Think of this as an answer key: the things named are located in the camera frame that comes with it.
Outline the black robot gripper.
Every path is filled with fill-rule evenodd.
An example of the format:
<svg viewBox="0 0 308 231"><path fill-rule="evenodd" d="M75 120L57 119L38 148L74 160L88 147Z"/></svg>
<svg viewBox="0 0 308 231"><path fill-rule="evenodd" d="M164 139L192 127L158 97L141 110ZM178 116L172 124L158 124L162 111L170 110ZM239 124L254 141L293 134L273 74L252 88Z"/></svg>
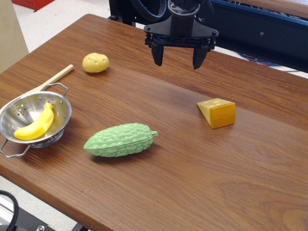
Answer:
<svg viewBox="0 0 308 231"><path fill-rule="evenodd" d="M171 46L194 48L193 68L201 67L208 51L214 49L218 36L216 29L205 26L205 19L198 17L202 5L214 10L209 0L169 0L167 8L171 16L144 27L145 44L152 48L156 65L163 63L164 46Z"/></svg>

